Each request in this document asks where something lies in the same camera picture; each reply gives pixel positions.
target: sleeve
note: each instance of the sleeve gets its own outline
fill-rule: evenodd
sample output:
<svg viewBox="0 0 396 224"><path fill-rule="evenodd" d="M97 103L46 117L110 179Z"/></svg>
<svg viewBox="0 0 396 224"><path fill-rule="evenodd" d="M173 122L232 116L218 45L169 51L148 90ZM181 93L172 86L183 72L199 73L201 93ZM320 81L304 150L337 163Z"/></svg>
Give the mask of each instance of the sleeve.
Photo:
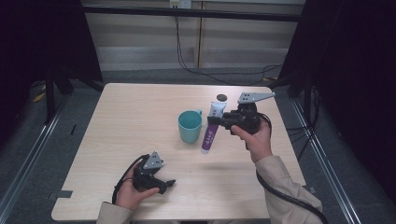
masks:
<svg viewBox="0 0 396 224"><path fill-rule="evenodd" d="M264 181L272 188L289 196L309 203L319 211L322 205L319 199L309 193L301 185L291 180L285 164L278 156L271 156L256 162L256 169ZM265 190L265 202L270 214L271 223L321 223L313 213L298 205L286 202Z"/></svg>
<svg viewBox="0 0 396 224"><path fill-rule="evenodd" d="M132 211L112 203L102 203L96 224L129 224Z"/></svg>

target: hand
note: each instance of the hand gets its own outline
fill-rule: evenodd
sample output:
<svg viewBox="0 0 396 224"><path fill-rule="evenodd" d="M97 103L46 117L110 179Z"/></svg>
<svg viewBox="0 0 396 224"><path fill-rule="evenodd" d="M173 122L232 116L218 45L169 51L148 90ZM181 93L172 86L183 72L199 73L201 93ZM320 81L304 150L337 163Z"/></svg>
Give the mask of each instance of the hand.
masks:
<svg viewBox="0 0 396 224"><path fill-rule="evenodd" d="M271 150L271 130L268 127L267 122L261 119L260 130L255 134L245 132L245 130L239 128L236 125L231 127L231 130L238 135L242 140L247 143L247 148L250 151L251 160L256 163L257 161L272 156Z"/></svg>
<svg viewBox="0 0 396 224"><path fill-rule="evenodd" d="M134 188L134 181L132 177L134 176L134 169L137 167L137 164L132 167L129 173L125 176L124 182L120 188L119 194L117 195L116 205L124 208L128 208L130 210L135 210L136 207L148 197L158 193L160 189L146 189L144 191L138 191Z"/></svg>

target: wall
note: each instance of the wall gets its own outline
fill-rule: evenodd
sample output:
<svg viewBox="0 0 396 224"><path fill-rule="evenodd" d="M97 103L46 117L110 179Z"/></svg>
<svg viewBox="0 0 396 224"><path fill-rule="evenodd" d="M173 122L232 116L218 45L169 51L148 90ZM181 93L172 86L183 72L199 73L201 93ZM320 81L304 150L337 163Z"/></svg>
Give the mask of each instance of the wall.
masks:
<svg viewBox="0 0 396 224"><path fill-rule="evenodd" d="M260 13L301 13L301 0L193 1L192 8ZM129 7L169 7L169 1L93 1ZM179 68L173 17L86 14L102 70ZM281 63L296 23L178 18L183 60L188 67L262 67Z"/></svg>

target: black backdrop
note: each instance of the black backdrop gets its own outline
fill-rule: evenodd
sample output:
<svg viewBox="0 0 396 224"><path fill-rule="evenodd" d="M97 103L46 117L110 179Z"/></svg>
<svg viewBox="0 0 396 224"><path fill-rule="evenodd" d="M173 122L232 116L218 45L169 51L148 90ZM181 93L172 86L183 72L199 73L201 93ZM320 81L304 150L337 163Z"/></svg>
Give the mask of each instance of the black backdrop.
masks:
<svg viewBox="0 0 396 224"><path fill-rule="evenodd" d="M318 87L341 135L396 202L396 3L310 1L280 78Z"/></svg>
<svg viewBox="0 0 396 224"><path fill-rule="evenodd" d="M78 0L5 1L0 7L0 145L12 133L33 82L56 77L102 81Z"/></svg>

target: right hand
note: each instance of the right hand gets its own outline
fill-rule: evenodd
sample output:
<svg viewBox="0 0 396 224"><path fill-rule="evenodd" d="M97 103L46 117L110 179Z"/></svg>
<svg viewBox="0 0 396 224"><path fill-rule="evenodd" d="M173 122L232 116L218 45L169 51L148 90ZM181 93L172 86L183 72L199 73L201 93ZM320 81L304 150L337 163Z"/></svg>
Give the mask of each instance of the right hand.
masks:
<svg viewBox="0 0 396 224"><path fill-rule="evenodd" d="M254 163L273 155L270 141L271 130L264 119L261 119L260 125L260 130L255 134L247 133L236 125L231 127L231 130L247 143L250 158Z"/></svg>

